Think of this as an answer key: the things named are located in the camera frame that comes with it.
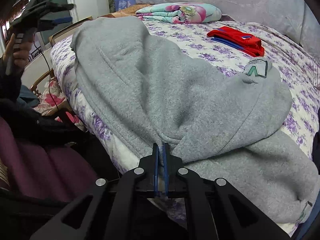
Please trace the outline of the person's left hand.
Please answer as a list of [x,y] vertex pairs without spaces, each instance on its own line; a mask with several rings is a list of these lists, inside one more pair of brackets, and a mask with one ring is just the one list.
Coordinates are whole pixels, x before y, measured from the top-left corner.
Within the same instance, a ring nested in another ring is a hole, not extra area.
[[34,36],[29,37],[25,42],[20,44],[18,51],[13,52],[13,46],[15,44],[15,34],[12,34],[2,56],[4,64],[7,65],[8,59],[11,57],[18,69],[24,69],[28,64],[29,51],[31,50],[33,42]]

